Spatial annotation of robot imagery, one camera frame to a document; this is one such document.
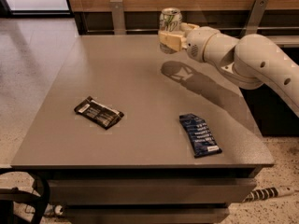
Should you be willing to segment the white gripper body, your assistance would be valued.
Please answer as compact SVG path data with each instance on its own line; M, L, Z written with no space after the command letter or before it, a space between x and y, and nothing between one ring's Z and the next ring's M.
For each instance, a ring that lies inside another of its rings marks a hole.
M213 35L220 31L210 27L200 27L193 29L187 35L187 54L199 63L203 63L205 47Z

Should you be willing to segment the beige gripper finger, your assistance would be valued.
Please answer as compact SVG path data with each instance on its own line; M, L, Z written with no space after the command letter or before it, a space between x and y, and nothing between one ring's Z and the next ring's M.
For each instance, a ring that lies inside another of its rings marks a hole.
M186 49L186 35L181 31L160 31L158 33L162 52L179 52Z
M198 29L199 29L199 26L196 24L192 24L192 23L183 22L180 25L180 31L181 31L181 35L183 37L187 37L190 32L196 31Z

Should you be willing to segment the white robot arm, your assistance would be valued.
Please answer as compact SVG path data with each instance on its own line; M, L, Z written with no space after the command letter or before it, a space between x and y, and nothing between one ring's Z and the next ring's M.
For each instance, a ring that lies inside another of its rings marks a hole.
M242 89L267 85L299 117L299 65L269 38L252 34L238 39L185 22L176 31L161 30L158 36L167 48L184 50L191 59L214 66Z

